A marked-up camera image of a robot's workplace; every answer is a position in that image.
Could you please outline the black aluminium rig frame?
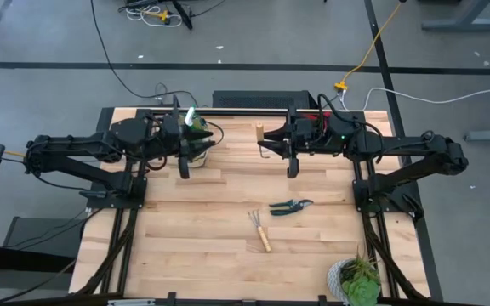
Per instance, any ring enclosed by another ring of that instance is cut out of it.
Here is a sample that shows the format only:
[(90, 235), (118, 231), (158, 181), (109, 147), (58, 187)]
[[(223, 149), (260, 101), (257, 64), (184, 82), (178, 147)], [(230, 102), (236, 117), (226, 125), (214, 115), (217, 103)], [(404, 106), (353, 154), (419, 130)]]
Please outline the black aluminium rig frame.
[[(282, 110), (203, 110), (225, 137), (204, 167), (179, 176), (175, 159), (148, 174), (145, 204), (136, 214), (132, 246), (118, 255), (105, 289), (124, 298), (150, 298), (156, 306), (335, 305), (327, 272), (341, 259), (371, 252), (356, 210), (352, 182), (400, 166), (354, 164), (344, 157), (299, 158), (300, 172), (287, 177), (287, 162), (259, 155), (255, 124), (279, 128)], [(311, 200), (301, 211), (272, 216), (270, 204)], [(259, 210), (271, 245), (266, 252), (248, 212)]]

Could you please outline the silver metal bracket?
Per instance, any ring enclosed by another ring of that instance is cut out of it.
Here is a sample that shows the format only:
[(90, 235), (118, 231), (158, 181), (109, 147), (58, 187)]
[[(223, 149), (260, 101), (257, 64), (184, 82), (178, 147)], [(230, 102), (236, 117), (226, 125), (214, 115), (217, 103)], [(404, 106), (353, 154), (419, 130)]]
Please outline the silver metal bracket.
[(106, 306), (156, 306), (156, 300), (150, 298), (125, 298), (109, 300)]

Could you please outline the green pruning shears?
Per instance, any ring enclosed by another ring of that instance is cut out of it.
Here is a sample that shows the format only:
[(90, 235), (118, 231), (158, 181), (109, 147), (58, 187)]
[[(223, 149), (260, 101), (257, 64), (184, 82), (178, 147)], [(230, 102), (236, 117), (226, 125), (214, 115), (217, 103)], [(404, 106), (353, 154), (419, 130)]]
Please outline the green pruning shears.
[(270, 204), (270, 213), (272, 216), (285, 216), (303, 210), (313, 204), (311, 200), (289, 200), (285, 202)]

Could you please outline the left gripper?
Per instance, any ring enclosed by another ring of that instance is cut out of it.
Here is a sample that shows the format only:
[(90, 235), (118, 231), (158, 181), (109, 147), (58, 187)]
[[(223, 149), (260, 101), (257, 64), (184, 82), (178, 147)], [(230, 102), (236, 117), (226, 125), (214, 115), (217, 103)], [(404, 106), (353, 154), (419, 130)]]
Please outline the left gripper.
[[(183, 133), (179, 113), (165, 115), (157, 132), (156, 156), (178, 156), (180, 177), (188, 179), (190, 177), (188, 162), (215, 146), (215, 142), (183, 142)], [(208, 139), (212, 135), (213, 133), (208, 130), (185, 128), (185, 140), (187, 141)]]

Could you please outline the grey desk leg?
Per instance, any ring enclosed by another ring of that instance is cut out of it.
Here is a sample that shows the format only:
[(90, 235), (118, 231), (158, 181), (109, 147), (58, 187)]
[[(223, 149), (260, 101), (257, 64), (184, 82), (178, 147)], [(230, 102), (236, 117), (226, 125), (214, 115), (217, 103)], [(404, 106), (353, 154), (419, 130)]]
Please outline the grey desk leg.
[(490, 0), (471, 0), (471, 4), (457, 17), (423, 21), (421, 29), (447, 32), (490, 31), (490, 19), (479, 18), (489, 3)]

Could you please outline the green spray bottle white head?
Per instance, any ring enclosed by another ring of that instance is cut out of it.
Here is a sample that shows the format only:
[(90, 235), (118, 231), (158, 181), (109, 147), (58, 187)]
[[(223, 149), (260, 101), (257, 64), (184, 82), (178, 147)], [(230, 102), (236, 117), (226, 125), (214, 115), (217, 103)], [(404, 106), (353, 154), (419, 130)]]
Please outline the green spray bottle white head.
[(197, 114), (196, 107), (191, 106), (185, 114), (185, 131), (207, 131), (207, 123), (205, 120)]

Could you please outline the black computer case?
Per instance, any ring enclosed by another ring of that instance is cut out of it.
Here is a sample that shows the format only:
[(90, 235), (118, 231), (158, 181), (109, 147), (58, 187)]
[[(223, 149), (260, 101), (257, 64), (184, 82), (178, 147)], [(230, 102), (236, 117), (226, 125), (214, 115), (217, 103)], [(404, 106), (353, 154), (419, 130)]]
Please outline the black computer case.
[(307, 90), (302, 91), (214, 91), (213, 108), (316, 109), (317, 102)]

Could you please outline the black stand leg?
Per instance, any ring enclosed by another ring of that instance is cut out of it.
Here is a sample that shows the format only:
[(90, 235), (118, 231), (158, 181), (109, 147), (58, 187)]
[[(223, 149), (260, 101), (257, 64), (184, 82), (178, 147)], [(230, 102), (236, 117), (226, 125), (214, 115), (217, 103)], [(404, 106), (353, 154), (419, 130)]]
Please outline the black stand leg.
[(183, 6), (179, 3), (178, 0), (170, 0), (175, 9), (177, 10), (179, 17), (182, 19), (182, 22), (185, 24), (185, 26), (189, 29), (193, 29), (193, 24), (191, 23), (191, 17), (186, 13), (185, 9)]

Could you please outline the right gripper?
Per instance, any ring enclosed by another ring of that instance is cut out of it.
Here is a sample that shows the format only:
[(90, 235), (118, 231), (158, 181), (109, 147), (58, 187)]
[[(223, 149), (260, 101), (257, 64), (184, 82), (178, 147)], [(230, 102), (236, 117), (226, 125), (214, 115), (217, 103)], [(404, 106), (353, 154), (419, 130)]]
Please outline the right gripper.
[[(286, 121), (278, 129), (264, 132), (264, 139), (267, 140), (284, 140), (291, 136), (294, 130), (295, 119), (297, 118), (297, 109), (289, 106)], [(327, 120), (325, 117), (304, 117), (299, 118), (296, 122), (296, 150), (298, 153), (328, 154), (328, 145), (326, 141)], [(290, 143), (259, 143), (261, 148), (270, 150), (282, 159), (288, 159), (287, 177), (296, 178), (299, 173), (299, 160), (296, 151)]]

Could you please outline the three-prong rake wooden handle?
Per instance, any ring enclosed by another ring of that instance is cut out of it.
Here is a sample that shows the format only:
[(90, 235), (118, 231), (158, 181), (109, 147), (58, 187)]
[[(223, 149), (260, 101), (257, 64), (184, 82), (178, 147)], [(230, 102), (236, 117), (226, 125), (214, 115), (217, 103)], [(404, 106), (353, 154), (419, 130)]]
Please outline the three-prong rake wooden handle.
[(255, 229), (258, 232), (259, 238), (263, 244), (265, 251), (271, 252), (272, 249), (271, 249), (270, 242), (269, 242), (267, 235), (264, 232), (264, 229), (263, 229), (261, 222), (260, 222), (259, 210), (254, 210), (254, 211), (248, 212), (248, 216), (251, 219)]

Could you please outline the succulent plant white patterned pot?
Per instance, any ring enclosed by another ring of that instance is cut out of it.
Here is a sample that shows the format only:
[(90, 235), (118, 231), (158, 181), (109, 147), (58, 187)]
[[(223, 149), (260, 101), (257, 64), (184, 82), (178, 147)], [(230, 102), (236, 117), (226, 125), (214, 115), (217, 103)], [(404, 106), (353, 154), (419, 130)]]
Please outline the succulent plant white patterned pot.
[(344, 306), (376, 306), (381, 293), (377, 261), (357, 253), (339, 260), (327, 272), (328, 290)]

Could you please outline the wooden-handled metal hook weeder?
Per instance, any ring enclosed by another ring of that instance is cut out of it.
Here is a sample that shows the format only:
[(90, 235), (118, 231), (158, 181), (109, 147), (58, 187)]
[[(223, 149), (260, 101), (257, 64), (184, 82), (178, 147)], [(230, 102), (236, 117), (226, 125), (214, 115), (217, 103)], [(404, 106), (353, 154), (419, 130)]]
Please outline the wooden-handled metal hook weeder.
[[(255, 124), (255, 134), (256, 134), (256, 140), (257, 142), (263, 141), (264, 140), (264, 125), (260, 122)], [(262, 147), (258, 145), (259, 147), (259, 155), (263, 159), (269, 159), (268, 156), (264, 156)]]

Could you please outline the black red gardening glove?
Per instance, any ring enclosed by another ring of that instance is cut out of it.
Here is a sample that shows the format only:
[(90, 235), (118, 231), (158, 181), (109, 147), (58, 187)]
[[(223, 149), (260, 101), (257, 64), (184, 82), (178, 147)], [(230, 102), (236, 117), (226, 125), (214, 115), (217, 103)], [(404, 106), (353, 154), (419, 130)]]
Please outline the black red gardening glove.
[(305, 114), (303, 115), (303, 118), (312, 120), (316, 128), (324, 131), (326, 129), (326, 121), (328, 116), (329, 114), (327, 112), (323, 112), (322, 114)]

